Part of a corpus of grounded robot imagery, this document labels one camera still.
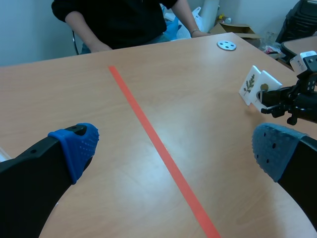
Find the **white disc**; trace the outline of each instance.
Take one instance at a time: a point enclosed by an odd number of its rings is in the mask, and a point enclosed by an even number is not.
[[[230,41],[219,41],[217,45],[219,48],[226,51],[234,51],[237,48],[236,44]]]

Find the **cardboard box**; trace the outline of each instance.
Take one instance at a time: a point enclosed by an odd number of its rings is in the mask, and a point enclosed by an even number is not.
[[[247,24],[224,24],[218,23],[213,29],[209,31],[212,35],[233,32],[237,36],[249,42],[255,47],[260,47],[261,36],[257,35]]]

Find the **wall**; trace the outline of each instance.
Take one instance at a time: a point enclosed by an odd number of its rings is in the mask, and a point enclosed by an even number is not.
[[[54,17],[52,1],[1,1],[0,66],[75,54],[71,30]]]
[[[286,14],[299,0],[220,0],[219,13],[233,23],[245,23],[264,36],[267,31],[279,33]]]

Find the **black chair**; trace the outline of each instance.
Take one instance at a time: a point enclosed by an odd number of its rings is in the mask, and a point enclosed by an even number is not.
[[[312,36],[317,31],[317,0],[300,0],[286,15],[276,41],[283,43]]]

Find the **red tape line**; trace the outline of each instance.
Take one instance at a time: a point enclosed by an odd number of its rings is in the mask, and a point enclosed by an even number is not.
[[[149,122],[148,118],[142,111],[140,105],[135,100],[133,94],[129,90],[126,83],[123,81],[121,75],[119,74],[118,70],[115,66],[109,67],[110,72],[112,73],[115,81],[117,82],[118,86],[120,87],[122,93],[126,97],[128,103],[130,104],[132,110],[134,111],[135,115],[139,119],[141,125],[143,126],[144,130],[148,134],[151,142],[154,144],[158,154],[162,158],[163,162],[165,163],[169,173],[172,175],[175,183],[177,184],[179,190],[183,194],[186,202],[192,209],[197,221],[199,222],[200,226],[204,230],[205,234],[209,238],[220,238],[220,234],[218,233],[217,229],[214,227],[213,223],[211,222],[210,218],[208,217],[206,211],[200,204],[199,200],[195,196],[194,192],[191,190],[189,184],[185,180],[184,176],[182,175],[181,171],[175,164],[174,160],[172,159],[171,155],[165,148],[164,144],[160,140],[158,134],[155,132],[154,128],[152,127],[151,123]]]

